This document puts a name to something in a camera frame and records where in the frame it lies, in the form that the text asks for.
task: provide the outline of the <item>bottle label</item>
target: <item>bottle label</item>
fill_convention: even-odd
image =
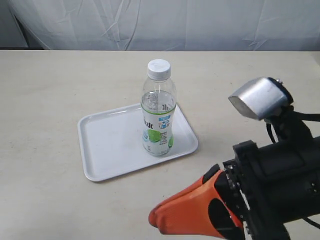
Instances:
[[[175,109],[164,114],[143,111],[143,147],[153,155],[166,154],[174,144],[172,121]]]

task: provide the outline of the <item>water bottle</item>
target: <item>water bottle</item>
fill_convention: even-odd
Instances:
[[[161,156],[168,153],[174,144],[172,123],[177,105],[176,86],[170,78],[171,66],[166,60],[150,61],[147,76],[141,98],[142,144],[151,155]]]

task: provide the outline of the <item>table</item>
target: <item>table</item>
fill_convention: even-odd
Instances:
[[[147,63],[172,65],[178,102],[198,139],[189,156],[93,183],[83,174],[77,122],[138,103]],[[228,96],[256,77],[280,78],[295,108],[320,113],[320,52],[0,51],[0,238],[3,240],[213,240],[162,236],[149,211],[187,187],[232,146],[270,143],[263,122]],[[320,124],[308,123],[314,135]],[[320,222],[320,217],[312,219]],[[303,221],[293,240],[317,240]]]

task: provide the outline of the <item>plastic tray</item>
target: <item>plastic tray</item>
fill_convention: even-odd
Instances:
[[[77,127],[84,174],[93,182],[172,160],[193,153],[198,147],[178,105],[172,123],[173,147],[160,157],[143,148],[143,113],[139,103],[85,116]]]

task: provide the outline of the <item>black mount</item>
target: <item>black mount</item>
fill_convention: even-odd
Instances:
[[[235,159],[223,163],[253,240],[290,240],[284,223],[320,213],[320,137],[313,138],[306,116],[282,108],[266,119],[279,142],[240,143],[233,146]],[[247,204],[239,201],[241,192]]]

